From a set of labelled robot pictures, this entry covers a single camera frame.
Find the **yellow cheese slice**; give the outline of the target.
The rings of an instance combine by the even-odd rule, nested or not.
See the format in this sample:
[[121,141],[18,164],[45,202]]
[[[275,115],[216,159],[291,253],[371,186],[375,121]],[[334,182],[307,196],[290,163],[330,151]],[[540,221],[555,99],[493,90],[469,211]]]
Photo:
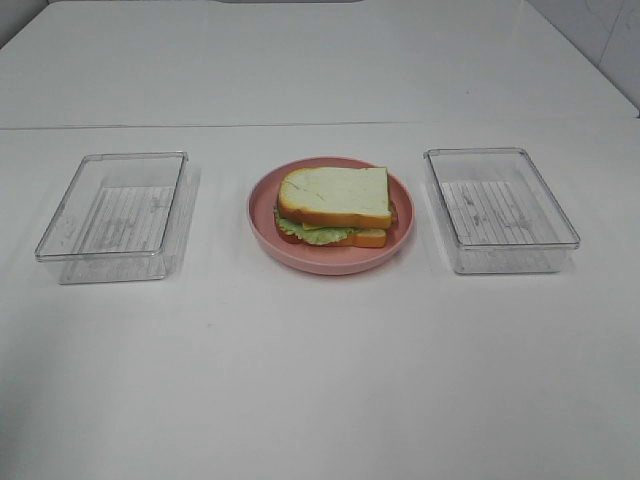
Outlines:
[[350,227],[333,227],[333,226],[326,226],[326,225],[322,225],[322,226],[321,225],[312,225],[312,224],[309,224],[309,223],[302,223],[301,225],[302,225],[303,230],[305,230],[305,231],[321,230],[321,229],[339,229],[339,230],[342,229],[342,230],[344,230],[345,228],[346,229],[350,228]]

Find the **pink bacon strip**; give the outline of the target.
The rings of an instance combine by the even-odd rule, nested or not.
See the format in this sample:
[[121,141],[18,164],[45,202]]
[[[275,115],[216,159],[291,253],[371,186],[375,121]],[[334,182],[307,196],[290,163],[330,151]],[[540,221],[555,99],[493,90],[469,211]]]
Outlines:
[[395,228],[398,225],[398,212],[394,202],[390,201],[389,211],[391,214],[391,224],[389,229]]

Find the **left clear plastic tray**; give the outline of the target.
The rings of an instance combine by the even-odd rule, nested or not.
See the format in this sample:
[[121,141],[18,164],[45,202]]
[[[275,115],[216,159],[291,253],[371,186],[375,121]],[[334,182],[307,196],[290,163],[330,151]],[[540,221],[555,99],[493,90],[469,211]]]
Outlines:
[[87,155],[35,259],[61,285],[164,279],[182,263],[198,186],[184,152]]

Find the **right clear plastic tray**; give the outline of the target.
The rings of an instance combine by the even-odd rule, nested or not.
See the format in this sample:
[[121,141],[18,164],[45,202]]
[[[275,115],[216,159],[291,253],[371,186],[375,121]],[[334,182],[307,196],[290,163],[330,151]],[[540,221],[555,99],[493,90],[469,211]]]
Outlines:
[[581,239],[526,150],[430,149],[428,192],[453,271],[561,271]]

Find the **bread slice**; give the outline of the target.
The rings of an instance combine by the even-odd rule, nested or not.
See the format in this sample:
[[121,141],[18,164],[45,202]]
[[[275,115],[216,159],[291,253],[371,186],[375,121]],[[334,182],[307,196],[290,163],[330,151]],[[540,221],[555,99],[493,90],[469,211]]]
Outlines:
[[378,229],[392,224],[389,177],[382,167],[297,169],[281,181],[277,205],[296,223]]
[[345,238],[336,241],[321,241],[320,243],[310,243],[307,240],[299,239],[293,234],[285,233],[278,229],[278,235],[285,242],[290,244],[306,244],[311,246],[325,247],[346,247],[354,246],[358,248],[382,248],[386,245],[387,233],[384,229],[368,229],[349,233]]

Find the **clear plastic tray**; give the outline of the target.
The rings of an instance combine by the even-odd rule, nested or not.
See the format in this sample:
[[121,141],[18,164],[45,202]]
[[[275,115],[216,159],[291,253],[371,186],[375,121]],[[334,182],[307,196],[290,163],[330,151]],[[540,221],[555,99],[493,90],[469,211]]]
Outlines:
[[581,239],[526,150],[430,149],[428,192],[453,271],[561,271]]
[[35,259],[61,285],[164,279],[182,263],[198,186],[184,152],[87,155]]

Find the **green lettuce leaf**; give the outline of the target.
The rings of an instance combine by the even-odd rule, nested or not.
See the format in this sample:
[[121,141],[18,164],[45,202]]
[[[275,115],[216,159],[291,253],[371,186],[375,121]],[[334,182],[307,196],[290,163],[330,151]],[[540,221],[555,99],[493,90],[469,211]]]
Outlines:
[[350,235],[362,232],[362,229],[353,227],[320,227],[305,230],[301,224],[284,218],[277,206],[273,208],[275,225],[279,232],[292,236],[294,239],[310,245],[328,245],[347,239]]

